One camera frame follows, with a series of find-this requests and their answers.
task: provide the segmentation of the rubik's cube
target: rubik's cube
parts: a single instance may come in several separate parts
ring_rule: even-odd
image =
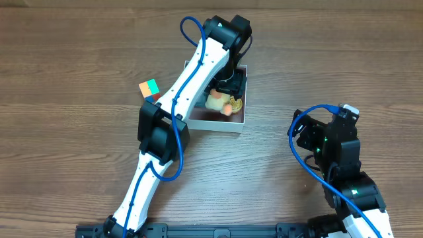
[[[155,102],[161,97],[159,88],[154,79],[150,79],[147,82],[140,83],[139,89],[144,99],[149,102]]]

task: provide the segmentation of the plush toy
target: plush toy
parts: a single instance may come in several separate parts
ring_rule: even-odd
[[[241,99],[235,100],[231,95],[219,93],[215,89],[210,90],[210,95],[206,101],[207,109],[218,110],[226,116],[239,112],[242,107]]]

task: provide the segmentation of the wooden surface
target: wooden surface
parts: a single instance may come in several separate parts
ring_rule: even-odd
[[[26,8],[0,9],[0,237],[73,237],[75,225],[112,214],[137,164],[138,83],[154,78],[165,92],[180,75],[194,52],[182,17],[236,14],[254,35],[245,129],[191,131],[182,175],[159,185],[149,217],[270,224],[332,214],[286,131],[297,108],[346,102],[360,109],[362,169],[395,236],[421,237],[422,12]]]
[[[0,7],[423,10],[421,0],[0,0]]]

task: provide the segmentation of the green square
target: green square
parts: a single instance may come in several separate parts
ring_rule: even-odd
[[[159,88],[156,84],[156,81],[154,79],[150,79],[147,81],[148,87],[150,88],[151,94],[154,95],[156,93],[159,93]]]

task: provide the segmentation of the orange square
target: orange square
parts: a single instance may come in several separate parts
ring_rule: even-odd
[[[150,88],[148,87],[147,82],[140,83],[138,86],[144,98],[151,96],[151,91],[150,91]]]

